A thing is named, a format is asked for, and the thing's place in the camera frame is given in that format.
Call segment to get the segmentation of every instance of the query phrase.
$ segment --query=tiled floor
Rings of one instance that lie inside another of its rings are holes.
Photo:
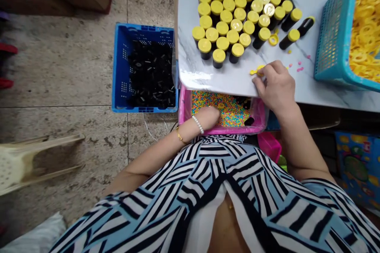
[[[11,17],[2,40],[19,54],[5,66],[15,85],[0,92],[0,143],[78,132],[86,139],[41,153],[36,161],[50,171],[76,164],[82,169],[0,197],[1,220],[8,225],[0,245],[57,211],[68,223],[79,218],[128,160],[175,124],[177,114],[110,110],[115,23],[174,27],[173,1],[112,0],[107,16]]]

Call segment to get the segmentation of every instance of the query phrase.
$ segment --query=white plastic chair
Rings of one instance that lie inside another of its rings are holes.
[[[48,140],[49,136],[0,144],[0,196],[22,187],[45,181],[81,167],[81,165],[40,176],[41,169],[33,168],[33,159],[37,153],[63,144],[85,138],[82,134]]]

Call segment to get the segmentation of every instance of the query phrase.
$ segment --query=hand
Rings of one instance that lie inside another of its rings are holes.
[[[259,77],[252,80],[260,98],[276,116],[286,117],[297,106],[294,100],[296,83],[293,77],[279,60],[267,64],[258,73],[266,77],[266,85]]]

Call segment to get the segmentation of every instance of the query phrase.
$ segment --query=woman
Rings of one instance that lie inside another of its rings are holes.
[[[259,73],[291,175],[244,136],[198,137],[219,119],[202,108],[122,170],[51,252],[380,252],[310,135],[294,79],[280,61]]]

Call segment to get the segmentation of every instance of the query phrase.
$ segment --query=white marble table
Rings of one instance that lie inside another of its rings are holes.
[[[315,25],[305,37],[293,44],[291,54],[269,43],[257,52],[252,46],[246,49],[238,64],[231,64],[228,58],[221,69],[215,69],[212,59],[203,61],[192,38],[192,29],[199,25],[197,12],[198,0],[179,0],[179,75],[182,84],[190,90],[203,90],[242,96],[257,96],[251,82],[249,71],[279,59],[289,68],[296,80],[296,101],[300,103],[332,106],[363,111],[380,112],[380,93],[370,91],[348,91],[341,87],[320,83],[314,80],[314,63],[319,37],[319,25],[323,6],[327,0],[293,0],[296,7],[303,11],[303,18],[295,27],[309,16],[316,19]],[[280,40],[285,33],[280,30]]]

